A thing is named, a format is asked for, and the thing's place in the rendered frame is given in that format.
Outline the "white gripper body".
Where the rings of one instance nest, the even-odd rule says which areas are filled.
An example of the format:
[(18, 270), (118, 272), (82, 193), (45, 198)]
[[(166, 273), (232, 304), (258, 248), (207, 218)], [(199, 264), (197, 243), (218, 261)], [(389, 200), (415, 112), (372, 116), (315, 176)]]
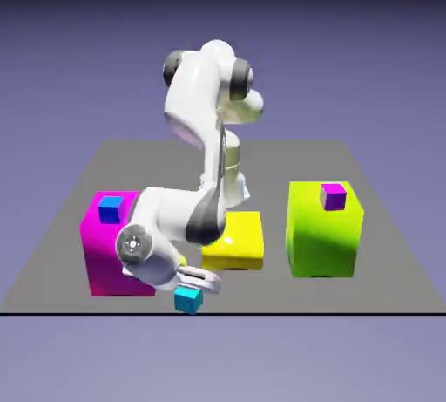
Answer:
[(201, 290), (210, 294), (218, 294), (220, 292), (220, 277), (212, 271), (193, 266), (180, 266), (177, 271), (177, 277), (180, 286)]

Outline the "small cyan cube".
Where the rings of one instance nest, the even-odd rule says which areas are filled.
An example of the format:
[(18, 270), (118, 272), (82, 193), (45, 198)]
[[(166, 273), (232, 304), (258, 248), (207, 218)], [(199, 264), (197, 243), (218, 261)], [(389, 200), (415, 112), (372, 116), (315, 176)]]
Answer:
[(202, 290), (179, 286), (174, 291), (175, 310), (194, 315), (203, 303)]

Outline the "small blue cube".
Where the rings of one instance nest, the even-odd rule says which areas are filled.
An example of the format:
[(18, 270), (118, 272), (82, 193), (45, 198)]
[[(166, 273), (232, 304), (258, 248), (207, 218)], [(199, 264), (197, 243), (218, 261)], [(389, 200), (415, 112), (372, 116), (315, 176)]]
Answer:
[(106, 195), (98, 204), (98, 216), (102, 224), (120, 224), (124, 214), (124, 198)]

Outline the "small purple cube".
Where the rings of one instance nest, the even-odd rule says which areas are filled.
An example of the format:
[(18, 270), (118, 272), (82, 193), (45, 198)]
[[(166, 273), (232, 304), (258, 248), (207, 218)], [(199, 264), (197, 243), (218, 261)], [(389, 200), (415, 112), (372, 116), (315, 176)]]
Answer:
[(345, 209), (347, 191), (341, 183), (322, 183), (320, 203), (325, 211), (342, 211)]

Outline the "large yellow box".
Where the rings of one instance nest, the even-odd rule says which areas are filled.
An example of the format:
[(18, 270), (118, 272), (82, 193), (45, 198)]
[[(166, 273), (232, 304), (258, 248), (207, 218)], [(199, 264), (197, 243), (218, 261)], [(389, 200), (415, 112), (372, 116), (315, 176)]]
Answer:
[(203, 269), (260, 270), (263, 260), (264, 237), (258, 211), (228, 211), (221, 237), (201, 248)]

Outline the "large magenta box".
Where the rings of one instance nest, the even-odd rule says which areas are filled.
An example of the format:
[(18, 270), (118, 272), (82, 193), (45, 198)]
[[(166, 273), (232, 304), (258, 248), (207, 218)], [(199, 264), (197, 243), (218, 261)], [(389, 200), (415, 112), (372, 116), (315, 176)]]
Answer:
[[(124, 214), (120, 224), (102, 224), (98, 204), (106, 195), (124, 198)], [(128, 222), (139, 191), (98, 191), (84, 214), (79, 234), (84, 251), (84, 262), (92, 296), (153, 297), (156, 290), (135, 278), (125, 276), (115, 248), (120, 229)]]

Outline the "large lime green box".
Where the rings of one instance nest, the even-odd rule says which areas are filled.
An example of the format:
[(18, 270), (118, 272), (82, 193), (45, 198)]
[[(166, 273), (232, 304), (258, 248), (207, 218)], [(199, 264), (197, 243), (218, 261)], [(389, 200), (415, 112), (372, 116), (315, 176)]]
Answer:
[(295, 278), (350, 278), (362, 236), (364, 210), (354, 189), (341, 181), (343, 209), (326, 210), (325, 181), (291, 181), (288, 187), (286, 251)]

